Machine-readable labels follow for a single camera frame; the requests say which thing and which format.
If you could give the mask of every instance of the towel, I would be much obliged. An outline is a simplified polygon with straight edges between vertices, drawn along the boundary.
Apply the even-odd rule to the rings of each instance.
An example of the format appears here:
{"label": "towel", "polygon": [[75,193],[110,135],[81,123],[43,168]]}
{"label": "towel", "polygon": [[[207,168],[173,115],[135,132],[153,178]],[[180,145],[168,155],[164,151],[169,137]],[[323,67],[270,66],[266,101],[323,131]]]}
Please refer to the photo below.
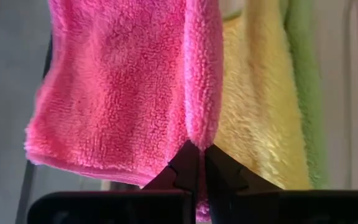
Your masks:
{"label": "towel", "polygon": [[187,139],[201,150],[213,143],[223,82],[218,0],[49,6],[53,57],[26,129],[28,159],[144,186]]}
{"label": "towel", "polygon": [[224,22],[223,104],[214,143],[283,189],[309,189],[287,5],[246,0]]}
{"label": "towel", "polygon": [[302,115],[302,130],[313,188],[328,187],[323,128],[322,83],[314,55],[313,1],[288,2],[285,30],[290,43],[294,77]]}

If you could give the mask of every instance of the yellow microfiber cloth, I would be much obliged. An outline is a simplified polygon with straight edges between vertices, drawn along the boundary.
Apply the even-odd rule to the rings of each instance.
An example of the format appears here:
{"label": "yellow microfiber cloth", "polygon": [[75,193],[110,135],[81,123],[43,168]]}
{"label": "yellow microfiber cloth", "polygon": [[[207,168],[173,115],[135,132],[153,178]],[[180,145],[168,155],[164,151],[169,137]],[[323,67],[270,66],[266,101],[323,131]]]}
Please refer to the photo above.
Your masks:
{"label": "yellow microfiber cloth", "polygon": [[309,189],[286,7],[248,0],[224,22],[223,105],[214,143],[283,189]]}

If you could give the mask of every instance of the pink microfiber cloth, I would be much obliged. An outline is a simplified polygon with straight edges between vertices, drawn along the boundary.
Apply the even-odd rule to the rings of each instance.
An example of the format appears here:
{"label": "pink microfiber cloth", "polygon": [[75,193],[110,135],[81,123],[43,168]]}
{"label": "pink microfiber cloth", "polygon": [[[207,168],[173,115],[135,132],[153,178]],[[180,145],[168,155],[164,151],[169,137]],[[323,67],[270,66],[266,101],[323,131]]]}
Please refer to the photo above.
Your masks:
{"label": "pink microfiber cloth", "polygon": [[223,79],[218,0],[49,5],[53,59],[26,130],[28,159],[144,186],[187,139],[201,150],[213,143]]}

